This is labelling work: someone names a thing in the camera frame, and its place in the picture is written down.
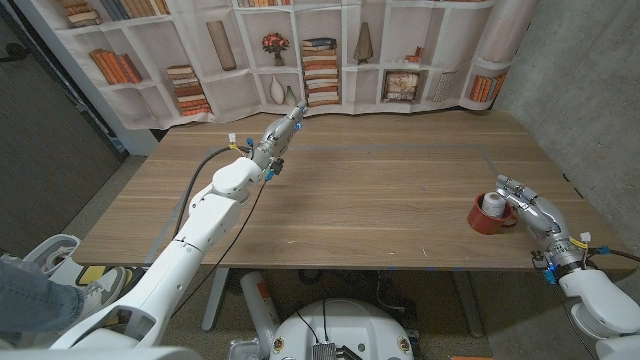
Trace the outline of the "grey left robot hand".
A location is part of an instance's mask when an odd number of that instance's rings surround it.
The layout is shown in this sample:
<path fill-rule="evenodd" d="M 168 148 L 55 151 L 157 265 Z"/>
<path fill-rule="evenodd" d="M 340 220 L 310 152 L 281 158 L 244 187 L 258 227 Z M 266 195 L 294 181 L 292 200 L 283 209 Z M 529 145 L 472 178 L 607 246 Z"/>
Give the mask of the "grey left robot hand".
<path fill-rule="evenodd" d="M 252 160 L 265 170 L 273 159 L 280 158 L 287 150 L 300 122 L 308 110 L 305 100 L 299 102 L 290 113 L 273 121 L 253 151 Z"/>

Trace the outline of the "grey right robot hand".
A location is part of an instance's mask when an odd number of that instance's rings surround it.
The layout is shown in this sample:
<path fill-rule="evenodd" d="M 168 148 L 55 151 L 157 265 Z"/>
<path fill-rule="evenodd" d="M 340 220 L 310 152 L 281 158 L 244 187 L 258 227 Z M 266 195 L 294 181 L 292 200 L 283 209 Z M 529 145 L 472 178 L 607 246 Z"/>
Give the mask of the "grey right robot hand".
<path fill-rule="evenodd" d="M 588 269 L 585 250 L 571 241 L 570 230 L 561 211 L 525 184 L 498 175 L 496 192 L 525 221 L 529 233 L 548 255 L 551 265 L 561 271 Z"/>

